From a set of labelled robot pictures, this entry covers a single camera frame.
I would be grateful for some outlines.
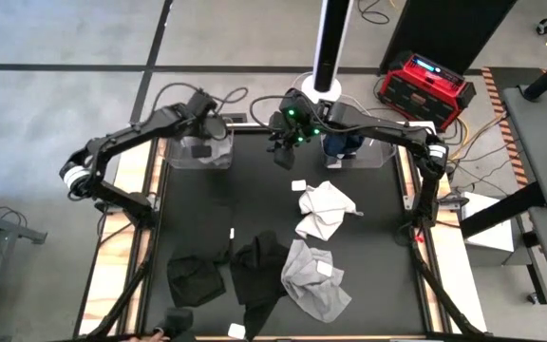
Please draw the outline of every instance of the gray cloth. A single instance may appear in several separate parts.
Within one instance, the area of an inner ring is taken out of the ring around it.
[[[332,253],[294,240],[282,269],[282,284],[303,311],[330,323],[345,310],[351,297],[339,287],[343,271],[333,267],[331,276],[322,275],[316,270],[318,261],[332,266]]]

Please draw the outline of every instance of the transparent container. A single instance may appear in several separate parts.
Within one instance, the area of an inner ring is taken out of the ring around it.
[[[227,169],[234,154],[234,130],[227,125],[222,141],[196,137],[171,139],[164,158],[177,169]]]
[[[329,156],[324,152],[324,138],[320,137],[322,159],[328,168],[379,168],[396,155],[397,147],[391,143],[365,138],[355,153]]]

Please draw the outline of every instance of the hand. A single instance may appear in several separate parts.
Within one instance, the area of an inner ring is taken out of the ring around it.
[[[148,342],[160,342],[164,340],[169,340],[167,337],[163,336],[163,331],[159,331],[158,333],[154,334],[151,337],[148,337],[149,339],[143,339],[142,341],[148,341]],[[137,337],[132,337],[128,342],[141,342],[140,339]]]

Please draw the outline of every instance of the display screen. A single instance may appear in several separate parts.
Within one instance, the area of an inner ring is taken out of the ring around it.
[[[424,63],[420,60],[415,60],[415,61],[417,62],[418,66],[424,67],[424,68],[428,69],[429,71],[434,72],[434,67],[433,66],[427,65],[426,63]]]

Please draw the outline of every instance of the concrete floor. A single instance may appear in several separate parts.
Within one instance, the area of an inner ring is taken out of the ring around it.
[[[396,0],[400,8],[404,1]],[[159,65],[309,66],[317,32],[318,0],[175,0],[168,17]],[[127,64],[146,62],[161,11],[160,0],[0,1],[0,63]],[[376,67],[400,9],[387,1],[377,6],[390,25],[373,26],[354,9],[343,66]],[[547,16],[547,1],[515,5],[473,67],[547,67],[546,37],[534,24]],[[183,74],[153,76],[145,108],[166,83],[188,82],[223,95],[237,86],[248,98],[226,105],[225,112],[246,112],[257,96],[282,93],[296,75]],[[66,199],[58,170],[69,153],[86,140],[126,125],[141,80],[125,72],[0,72],[0,205],[10,205],[31,226],[49,232],[47,243],[18,243],[0,292],[0,335],[14,341],[42,341],[71,335],[95,246],[98,213],[89,202]],[[381,107],[371,94],[374,76],[340,75],[345,93],[364,107]],[[470,77],[478,96],[462,114],[474,132],[493,118],[481,77]],[[186,89],[170,89],[161,105],[184,101]],[[256,108],[266,119],[275,104]],[[398,114],[373,115],[400,120]],[[470,152],[478,157],[503,145],[497,128]],[[477,176],[507,161],[505,150],[463,166]],[[115,163],[108,177],[114,176]],[[517,185],[509,164],[488,178],[504,192]],[[458,172],[453,185],[471,176]],[[476,192],[500,191],[479,183]],[[485,320],[492,333],[547,338],[547,306],[531,307],[525,268],[474,271]]]

